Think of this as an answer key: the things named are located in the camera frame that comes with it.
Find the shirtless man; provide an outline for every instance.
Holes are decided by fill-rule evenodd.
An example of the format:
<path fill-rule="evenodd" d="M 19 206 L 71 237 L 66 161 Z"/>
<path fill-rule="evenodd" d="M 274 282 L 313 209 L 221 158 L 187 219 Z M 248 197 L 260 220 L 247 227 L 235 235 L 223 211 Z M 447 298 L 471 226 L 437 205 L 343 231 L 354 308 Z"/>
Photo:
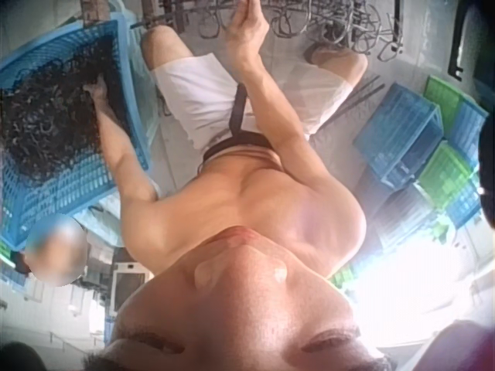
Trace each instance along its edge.
<path fill-rule="evenodd" d="M 155 275 L 123 305 L 111 344 L 88 370 L 388 369 L 327 281 L 359 249 L 364 215 L 306 140 L 360 80 L 366 59 L 317 52 L 317 66 L 296 67 L 284 95 L 258 53 L 267 31 L 260 0 L 241 0 L 227 49 L 249 97 L 242 129 L 263 136 L 236 134 L 243 144 L 227 148 L 237 83 L 168 27 L 143 39 L 170 110 L 206 157 L 166 199 L 114 123 L 101 81 L 88 87 L 121 195 L 125 246 Z M 220 152 L 210 151 L 218 143 Z"/>

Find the metal rack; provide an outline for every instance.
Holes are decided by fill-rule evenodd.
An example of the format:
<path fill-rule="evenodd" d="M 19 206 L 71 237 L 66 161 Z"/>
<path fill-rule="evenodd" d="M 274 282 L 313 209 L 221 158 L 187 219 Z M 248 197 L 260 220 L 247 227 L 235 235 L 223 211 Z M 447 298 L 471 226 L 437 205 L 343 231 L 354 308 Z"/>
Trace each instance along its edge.
<path fill-rule="evenodd" d="M 188 16 L 194 13 L 200 17 L 200 36 L 215 39 L 227 28 L 237 6 L 235 0 L 162 0 L 160 4 L 164 14 L 148 15 L 132 28 L 164 22 L 181 33 Z M 382 62 L 401 53 L 401 0 L 396 0 L 394 14 L 387 13 L 385 19 L 367 0 L 261 0 L 261 5 L 277 37 L 290 39 L 305 34 L 313 42 L 363 54 L 377 48 L 377 58 Z"/>

